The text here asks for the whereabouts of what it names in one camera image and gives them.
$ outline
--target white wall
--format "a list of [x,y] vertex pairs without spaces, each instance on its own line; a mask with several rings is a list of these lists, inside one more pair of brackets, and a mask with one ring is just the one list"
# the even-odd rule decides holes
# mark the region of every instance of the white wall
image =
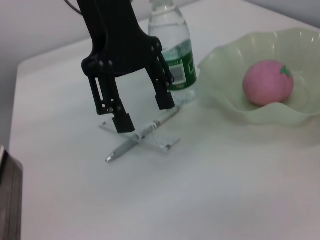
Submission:
[[247,0],[320,28],[320,0]]
[[[194,0],[174,1],[182,5]],[[78,6],[76,0],[70,2]],[[132,5],[139,20],[149,15],[149,0],[133,0]],[[0,144],[8,147],[18,63],[88,38],[89,33],[82,16],[63,0],[3,0],[0,34]]]

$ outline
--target pen tip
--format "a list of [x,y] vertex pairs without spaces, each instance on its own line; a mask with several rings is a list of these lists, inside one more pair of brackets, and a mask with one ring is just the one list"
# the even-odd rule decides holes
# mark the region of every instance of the pen tip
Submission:
[[110,156],[107,157],[107,159],[105,161],[107,163],[110,162],[114,156],[115,156],[115,153],[112,153]]

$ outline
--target cable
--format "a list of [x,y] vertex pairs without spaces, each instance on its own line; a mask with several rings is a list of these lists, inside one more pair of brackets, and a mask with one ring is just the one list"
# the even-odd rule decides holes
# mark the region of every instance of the cable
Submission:
[[66,3],[70,8],[72,8],[73,11],[75,11],[77,14],[82,15],[81,11],[80,11],[79,9],[77,9],[75,6],[73,6],[73,5],[69,2],[69,0],[64,0],[64,1],[65,1],[65,3]]

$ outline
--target pink ball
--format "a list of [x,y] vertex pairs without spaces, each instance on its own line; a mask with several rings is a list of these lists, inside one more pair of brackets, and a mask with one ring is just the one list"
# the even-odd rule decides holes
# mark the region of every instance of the pink ball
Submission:
[[266,60],[253,65],[243,80],[245,96],[254,104],[282,103],[294,90],[294,76],[282,63]]

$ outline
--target robotic arm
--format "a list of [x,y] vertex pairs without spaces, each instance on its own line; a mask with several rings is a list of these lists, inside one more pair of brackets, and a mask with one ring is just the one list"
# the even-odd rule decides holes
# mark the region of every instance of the robotic arm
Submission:
[[[175,81],[157,37],[145,34],[130,0],[77,0],[92,38],[93,49],[82,61],[98,115],[113,114],[118,133],[135,130],[120,99],[116,78],[146,69],[159,109],[175,106],[168,87]],[[99,82],[100,97],[96,79]]]

